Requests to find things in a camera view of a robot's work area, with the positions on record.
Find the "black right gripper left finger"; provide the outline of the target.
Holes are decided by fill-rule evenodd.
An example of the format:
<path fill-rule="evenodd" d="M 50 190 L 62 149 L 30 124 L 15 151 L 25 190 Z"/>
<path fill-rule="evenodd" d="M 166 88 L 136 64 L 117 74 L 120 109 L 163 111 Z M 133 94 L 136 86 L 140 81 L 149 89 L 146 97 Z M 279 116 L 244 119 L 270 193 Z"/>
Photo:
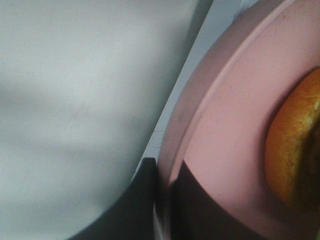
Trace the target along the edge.
<path fill-rule="evenodd" d="M 156 160 L 143 158 L 125 193 L 72 240 L 153 240 Z"/>

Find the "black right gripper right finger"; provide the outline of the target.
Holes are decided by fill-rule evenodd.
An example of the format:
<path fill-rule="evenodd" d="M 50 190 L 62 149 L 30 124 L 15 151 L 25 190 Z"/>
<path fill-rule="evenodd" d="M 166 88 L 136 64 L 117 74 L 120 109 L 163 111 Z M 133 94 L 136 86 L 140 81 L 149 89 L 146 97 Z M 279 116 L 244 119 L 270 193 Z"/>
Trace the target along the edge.
<path fill-rule="evenodd" d="M 170 234 L 173 240 L 263 240 L 227 213 L 181 165 L 172 185 Z"/>

